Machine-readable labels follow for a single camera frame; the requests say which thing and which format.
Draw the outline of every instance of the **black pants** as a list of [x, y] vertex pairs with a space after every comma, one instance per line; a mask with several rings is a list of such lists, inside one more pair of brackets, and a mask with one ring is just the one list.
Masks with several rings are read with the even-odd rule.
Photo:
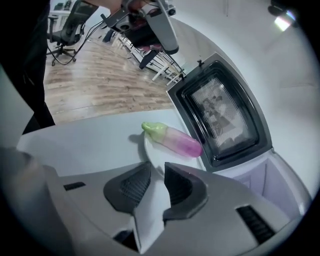
[[47, 5], [28, 33], [19, 34], [15, 31], [11, 35], [11, 38], [21, 42], [21, 49], [15, 57], [1, 56], [1, 64], [8, 77], [34, 111], [24, 133], [55, 125], [45, 103], [44, 90], [49, 11], [50, 6]]

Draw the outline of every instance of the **vent slot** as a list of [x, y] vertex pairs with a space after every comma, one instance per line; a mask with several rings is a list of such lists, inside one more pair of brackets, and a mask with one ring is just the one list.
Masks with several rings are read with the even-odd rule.
[[121, 193], [134, 202], [137, 207], [144, 197], [151, 182], [151, 172], [149, 169], [142, 169], [120, 184]]
[[236, 211], [260, 245], [275, 234], [275, 232], [250, 205], [239, 207]]
[[84, 184], [83, 182], [75, 182], [75, 183], [64, 185], [63, 187], [66, 191], [69, 191], [69, 190], [75, 190], [75, 189], [84, 187], [85, 185], [86, 184]]
[[137, 253], [139, 252], [138, 247], [137, 247], [137, 243], [136, 243], [136, 239], [135, 239], [135, 235], [132, 230], [121, 231], [113, 239], [116, 240], [118, 243], [134, 250], [135, 252], [137, 252]]

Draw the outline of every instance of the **microwave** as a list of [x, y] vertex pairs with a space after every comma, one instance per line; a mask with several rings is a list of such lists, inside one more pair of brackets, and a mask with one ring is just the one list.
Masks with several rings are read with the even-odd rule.
[[242, 183], [290, 220], [299, 218], [311, 197], [273, 148], [264, 113], [246, 81], [217, 53], [198, 63], [167, 93], [202, 146], [205, 171]]

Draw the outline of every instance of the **white table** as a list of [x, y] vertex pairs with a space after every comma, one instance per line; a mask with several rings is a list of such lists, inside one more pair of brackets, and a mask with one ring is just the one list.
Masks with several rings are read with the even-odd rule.
[[62, 26], [64, 25], [64, 22], [66, 22], [66, 19], [70, 15], [71, 11], [69, 10], [51, 10], [49, 15], [50, 16], [57, 16], [58, 19], [55, 24], [55, 31], [59, 31], [62, 29]]
[[88, 118], [23, 135], [17, 149], [56, 169], [87, 174], [147, 161], [142, 122], [168, 123], [187, 132], [175, 109]]

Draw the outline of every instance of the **toy eggplant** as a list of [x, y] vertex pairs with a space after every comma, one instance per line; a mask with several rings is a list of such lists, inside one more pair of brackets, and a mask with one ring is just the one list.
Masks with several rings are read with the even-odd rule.
[[143, 122], [142, 129], [152, 140], [184, 157], [197, 158], [202, 154], [201, 144], [189, 135], [161, 122]]

